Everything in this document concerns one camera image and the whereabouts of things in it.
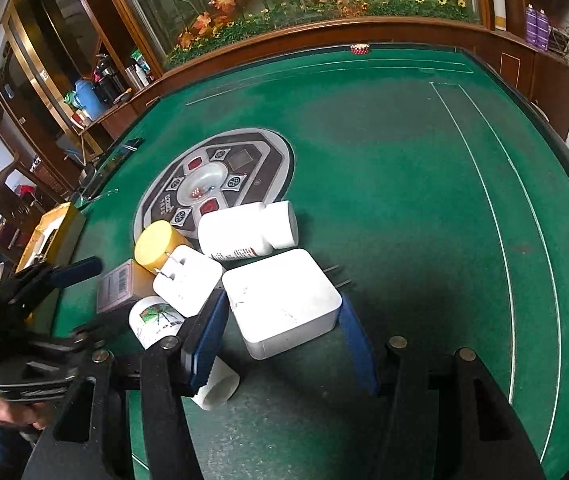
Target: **blue thermos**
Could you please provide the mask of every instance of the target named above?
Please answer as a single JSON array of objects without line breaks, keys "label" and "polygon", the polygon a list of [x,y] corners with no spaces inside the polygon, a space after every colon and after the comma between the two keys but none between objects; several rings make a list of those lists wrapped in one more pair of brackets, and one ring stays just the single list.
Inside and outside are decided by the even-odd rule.
[{"label": "blue thermos", "polygon": [[106,106],[93,91],[93,85],[85,79],[80,79],[76,82],[76,101],[93,121],[106,112]]}]

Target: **white pill bottle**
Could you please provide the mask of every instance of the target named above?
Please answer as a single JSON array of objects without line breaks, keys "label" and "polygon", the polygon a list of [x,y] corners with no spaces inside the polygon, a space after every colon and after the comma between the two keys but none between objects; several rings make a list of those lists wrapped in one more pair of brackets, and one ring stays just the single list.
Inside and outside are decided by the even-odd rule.
[{"label": "white pill bottle", "polygon": [[289,200],[253,202],[219,209],[200,218],[200,250],[220,262],[266,256],[298,245],[298,224]]}]

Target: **small cardboard box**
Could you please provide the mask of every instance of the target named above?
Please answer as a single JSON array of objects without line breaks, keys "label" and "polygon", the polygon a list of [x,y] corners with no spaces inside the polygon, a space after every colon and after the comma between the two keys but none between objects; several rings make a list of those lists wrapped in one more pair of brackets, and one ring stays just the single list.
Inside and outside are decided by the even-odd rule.
[{"label": "small cardboard box", "polygon": [[132,304],[147,296],[155,296],[155,276],[129,259],[100,278],[96,312],[107,312],[123,304]]}]

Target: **person's hand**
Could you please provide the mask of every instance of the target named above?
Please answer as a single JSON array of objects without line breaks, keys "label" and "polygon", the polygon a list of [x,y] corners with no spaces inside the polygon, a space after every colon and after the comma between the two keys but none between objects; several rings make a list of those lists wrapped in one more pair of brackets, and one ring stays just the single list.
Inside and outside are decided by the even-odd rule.
[{"label": "person's hand", "polygon": [[43,430],[51,418],[50,406],[44,402],[36,404],[16,404],[0,397],[0,426],[24,428],[33,426]]}]

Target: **white plastic bottle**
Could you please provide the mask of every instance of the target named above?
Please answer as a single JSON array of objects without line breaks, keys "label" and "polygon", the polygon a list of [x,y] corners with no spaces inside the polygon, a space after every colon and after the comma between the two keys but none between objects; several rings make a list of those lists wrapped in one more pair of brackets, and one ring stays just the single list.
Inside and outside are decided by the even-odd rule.
[{"label": "white plastic bottle", "polygon": [[164,336],[176,335],[184,317],[159,296],[142,298],[129,312],[129,326],[145,350]]},{"label": "white plastic bottle", "polygon": [[298,245],[298,224],[289,200],[253,202],[219,209],[200,218],[202,252],[220,262],[266,256]]}]

